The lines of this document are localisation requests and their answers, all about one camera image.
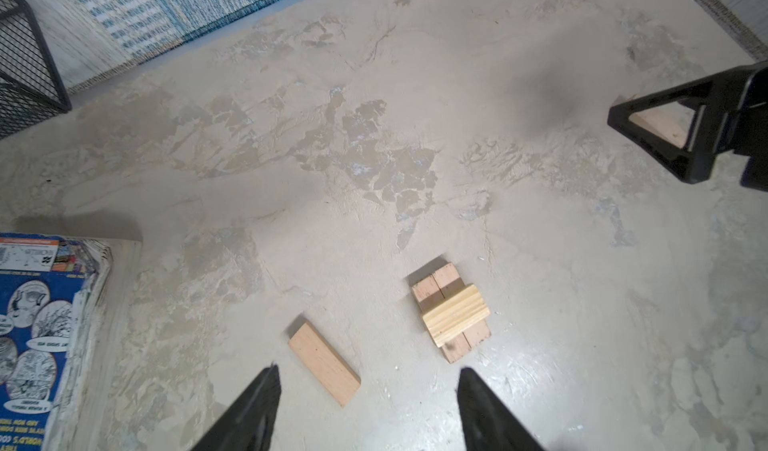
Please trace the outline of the patterned wood block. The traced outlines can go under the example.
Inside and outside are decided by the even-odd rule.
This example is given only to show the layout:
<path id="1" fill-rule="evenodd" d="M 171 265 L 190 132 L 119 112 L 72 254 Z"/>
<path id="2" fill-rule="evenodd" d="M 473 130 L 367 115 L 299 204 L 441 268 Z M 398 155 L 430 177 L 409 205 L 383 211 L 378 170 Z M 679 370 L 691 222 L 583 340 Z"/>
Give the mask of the patterned wood block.
<path id="1" fill-rule="evenodd" d="M 694 117 L 693 110 L 679 103 L 668 103 L 632 113 L 629 121 L 677 148 L 684 148 Z"/>

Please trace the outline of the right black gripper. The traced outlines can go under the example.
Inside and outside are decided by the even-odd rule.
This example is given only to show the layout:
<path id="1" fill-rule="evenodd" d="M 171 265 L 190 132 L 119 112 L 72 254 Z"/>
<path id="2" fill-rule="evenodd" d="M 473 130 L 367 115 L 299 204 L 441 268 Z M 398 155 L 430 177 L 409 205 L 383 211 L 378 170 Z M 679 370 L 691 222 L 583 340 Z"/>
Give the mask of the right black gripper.
<path id="1" fill-rule="evenodd" d="M 677 124 L 696 120 L 691 152 L 629 121 L 640 113 Z M 740 185 L 767 190 L 767 63 L 733 68 L 666 89 L 619 95 L 607 124 L 686 184 L 710 179 L 718 155 L 731 151 L 748 159 Z"/>

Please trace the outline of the light wood block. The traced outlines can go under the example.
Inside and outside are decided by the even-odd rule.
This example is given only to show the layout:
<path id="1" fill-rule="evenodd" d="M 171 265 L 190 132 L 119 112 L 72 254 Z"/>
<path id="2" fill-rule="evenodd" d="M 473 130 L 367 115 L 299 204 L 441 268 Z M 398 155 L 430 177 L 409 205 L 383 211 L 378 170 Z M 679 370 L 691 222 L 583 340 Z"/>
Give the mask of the light wood block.
<path id="1" fill-rule="evenodd" d="M 445 299 L 421 315 L 434 344 L 441 348 L 491 314 L 475 284 Z"/>

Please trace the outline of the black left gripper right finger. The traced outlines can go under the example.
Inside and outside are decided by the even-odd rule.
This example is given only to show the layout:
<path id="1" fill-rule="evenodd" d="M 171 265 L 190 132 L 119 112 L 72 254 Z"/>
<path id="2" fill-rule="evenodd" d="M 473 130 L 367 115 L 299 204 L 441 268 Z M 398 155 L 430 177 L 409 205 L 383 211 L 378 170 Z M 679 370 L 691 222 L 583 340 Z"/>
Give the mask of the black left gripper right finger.
<path id="1" fill-rule="evenodd" d="M 467 450 L 544 450 L 470 367 L 460 371 L 457 401 Z"/>

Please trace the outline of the plain wood block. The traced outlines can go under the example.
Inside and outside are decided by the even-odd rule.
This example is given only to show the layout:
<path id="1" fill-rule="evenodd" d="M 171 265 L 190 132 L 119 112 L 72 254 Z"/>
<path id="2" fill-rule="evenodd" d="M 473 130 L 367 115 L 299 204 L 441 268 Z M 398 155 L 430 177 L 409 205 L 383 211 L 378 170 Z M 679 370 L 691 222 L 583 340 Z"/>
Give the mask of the plain wood block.
<path id="1" fill-rule="evenodd" d="M 340 406 L 349 404 L 361 379 L 310 321 L 302 323 L 288 345 Z"/>

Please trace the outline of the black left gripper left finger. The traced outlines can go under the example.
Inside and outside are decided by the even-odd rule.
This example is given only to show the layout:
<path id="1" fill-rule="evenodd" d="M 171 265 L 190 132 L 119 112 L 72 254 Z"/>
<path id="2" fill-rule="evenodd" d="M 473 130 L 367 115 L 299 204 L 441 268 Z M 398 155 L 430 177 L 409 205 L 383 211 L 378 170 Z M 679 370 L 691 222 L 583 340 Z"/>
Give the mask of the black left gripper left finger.
<path id="1" fill-rule="evenodd" d="M 279 367 L 264 368 L 192 451 L 269 450 L 281 396 Z"/>

